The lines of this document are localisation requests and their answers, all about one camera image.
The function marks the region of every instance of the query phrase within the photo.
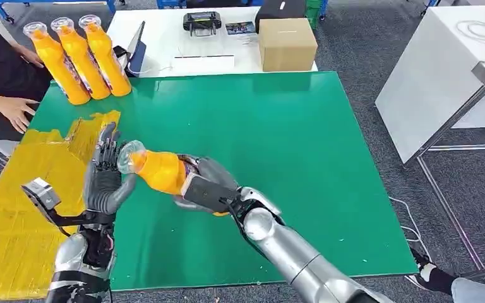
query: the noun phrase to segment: plastic bottle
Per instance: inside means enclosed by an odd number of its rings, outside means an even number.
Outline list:
[[[93,52],[101,73],[113,95],[120,97],[131,92],[129,78],[112,50],[112,40],[101,28],[101,20],[95,15],[82,16],[79,26],[87,33],[88,45]]]
[[[75,31],[73,21],[60,17],[51,22],[51,28],[59,35],[62,47],[75,65],[79,77],[92,98],[97,100],[107,98],[111,91],[88,50],[87,41]]]
[[[122,148],[117,163],[122,174],[138,174],[151,188],[167,194],[181,194],[181,186],[191,171],[175,153],[146,150],[136,140]]]
[[[41,22],[31,22],[23,27],[23,33],[31,38],[36,53],[53,75],[69,102],[73,105],[87,103],[90,100],[90,94],[60,43],[53,40],[47,33],[47,26]]]

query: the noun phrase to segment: black case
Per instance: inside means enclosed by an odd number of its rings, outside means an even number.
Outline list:
[[[305,0],[265,0],[256,15],[256,32],[259,33],[261,19],[305,18]]]

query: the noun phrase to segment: green cutting mat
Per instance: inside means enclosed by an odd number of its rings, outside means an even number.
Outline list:
[[[217,159],[350,276],[413,273],[413,262],[337,73],[133,79],[126,97],[70,105],[52,86],[31,127],[121,112],[125,140]],[[141,180],[116,220],[112,289],[280,281],[229,217],[179,209]]]

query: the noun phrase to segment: bottle cap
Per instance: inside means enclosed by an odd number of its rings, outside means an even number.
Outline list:
[[[86,15],[79,19],[79,26],[85,32],[95,32],[101,28],[101,19],[96,15]]]
[[[23,27],[23,33],[31,39],[42,39],[47,36],[47,26],[42,22],[27,23]]]
[[[146,148],[142,142],[133,140],[127,143],[118,156],[118,170],[122,174],[139,172],[146,161]]]
[[[51,22],[51,28],[59,35],[67,35],[75,30],[73,20],[68,17],[56,18]]]

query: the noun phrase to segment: humanoid robot hand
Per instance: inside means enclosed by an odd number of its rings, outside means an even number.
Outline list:
[[[239,188],[239,184],[233,176],[231,176],[230,172],[227,171],[220,163],[216,160],[213,160],[208,157],[196,157],[192,155],[185,155],[179,154],[177,155],[180,160],[190,164],[190,167],[193,168],[193,173],[200,175],[207,180],[219,184],[221,186],[226,187],[227,189],[237,190]],[[207,211],[209,213],[213,213],[215,215],[226,215],[227,213],[219,213],[216,210],[208,208],[203,205],[196,204],[192,201],[185,200],[181,195],[174,195],[174,202],[177,206],[185,209],[185,210],[198,210],[198,211]]]
[[[129,174],[122,182],[122,174],[116,165],[124,145],[118,145],[119,135],[115,122],[108,124],[99,134],[83,186],[83,199],[88,210],[111,215],[135,188],[136,174]]]

